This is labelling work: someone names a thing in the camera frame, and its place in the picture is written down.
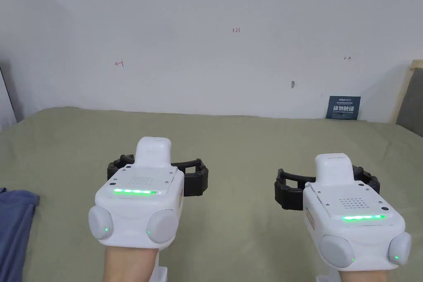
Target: white wearable device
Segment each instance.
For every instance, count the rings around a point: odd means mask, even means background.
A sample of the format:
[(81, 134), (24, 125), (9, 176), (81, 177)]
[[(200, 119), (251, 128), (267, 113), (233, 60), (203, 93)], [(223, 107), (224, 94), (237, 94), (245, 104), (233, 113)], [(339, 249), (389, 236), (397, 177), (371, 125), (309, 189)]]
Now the white wearable device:
[[(171, 141), (142, 138), (135, 163), (119, 169), (95, 194), (88, 213), (93, 236), (106, 246), (169, 247), (179, 225), (183, 184), (184, 173), (171, 165)], [(158, 259), (151, 282), (167, 280)]]
[(345, 154), (316, 157), (316, 181), (305, 183), (304, 221), (329, 276), (338, 271), (391, 270), (404, 265), (411, 249), (403, 217), (370, 186), (354, 180)]

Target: navy blue sign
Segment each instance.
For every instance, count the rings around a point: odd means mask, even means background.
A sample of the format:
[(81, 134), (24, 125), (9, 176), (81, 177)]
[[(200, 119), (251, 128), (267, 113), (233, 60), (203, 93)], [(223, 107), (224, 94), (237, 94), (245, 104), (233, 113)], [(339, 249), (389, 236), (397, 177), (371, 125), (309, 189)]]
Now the navy blue sign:
[(361, 97), (330, 96), (326, 119), (357, 120)]

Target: human arm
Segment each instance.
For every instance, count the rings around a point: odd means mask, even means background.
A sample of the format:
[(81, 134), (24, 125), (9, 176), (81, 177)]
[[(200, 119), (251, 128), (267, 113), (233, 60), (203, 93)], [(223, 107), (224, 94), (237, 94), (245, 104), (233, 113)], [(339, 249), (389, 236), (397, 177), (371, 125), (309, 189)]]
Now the human arm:
[(107, 246), (104, 282), (148, 282), (156, 263), (158, 249)]
[(340, 271), (342, 282), (387, 282), (387, 271)]

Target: bed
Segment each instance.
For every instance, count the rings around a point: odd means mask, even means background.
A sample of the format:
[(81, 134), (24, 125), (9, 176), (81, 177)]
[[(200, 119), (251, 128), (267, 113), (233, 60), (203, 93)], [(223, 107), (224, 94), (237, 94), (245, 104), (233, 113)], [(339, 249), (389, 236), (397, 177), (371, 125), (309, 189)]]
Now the bed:
[(186, 197), (175, 242), (161, 252), (170, 282), (314, 281), (327, 268), (302, 215), (274, 200), (278, 168), (314, 175), (314, 158), (344, 152), (376, 175), (405, 218), (409, 263), (391, 281), (421, 281), (423, 138), (365, 121), (296, 120), (86, 110), (42, 110), (0, 134), (1, 185), (40, 195), (24, 281), (102, 280), (103, 246), (87, 214), (107, 165), (143, 136), (172, 141), (172, 160), (201, 158), (209, 188)]

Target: blue cloth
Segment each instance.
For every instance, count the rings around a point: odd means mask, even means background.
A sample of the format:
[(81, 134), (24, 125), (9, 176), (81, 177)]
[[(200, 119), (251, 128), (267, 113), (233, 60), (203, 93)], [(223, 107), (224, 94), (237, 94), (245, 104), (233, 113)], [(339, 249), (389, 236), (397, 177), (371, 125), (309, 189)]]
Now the blue cloth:
[(40, 197), (0, 188), (0, 282), (22, 281), (25, 254)]

